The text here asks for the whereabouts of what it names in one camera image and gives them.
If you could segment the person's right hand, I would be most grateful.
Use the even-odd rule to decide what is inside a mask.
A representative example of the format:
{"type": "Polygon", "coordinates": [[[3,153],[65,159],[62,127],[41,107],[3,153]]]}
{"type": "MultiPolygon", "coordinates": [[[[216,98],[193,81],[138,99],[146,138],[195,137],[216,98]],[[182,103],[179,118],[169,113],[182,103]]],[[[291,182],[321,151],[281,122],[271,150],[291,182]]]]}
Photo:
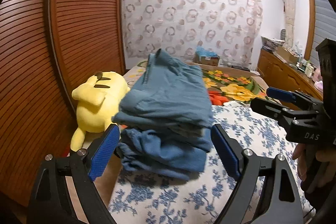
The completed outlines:
{"type": "Polygon", "coordinates": [[[312,194],[335,180],[335,149],[317,149],[312,145],[298,144],[292,159],[298,161],[297,172],[306,194],[312,194]]]}

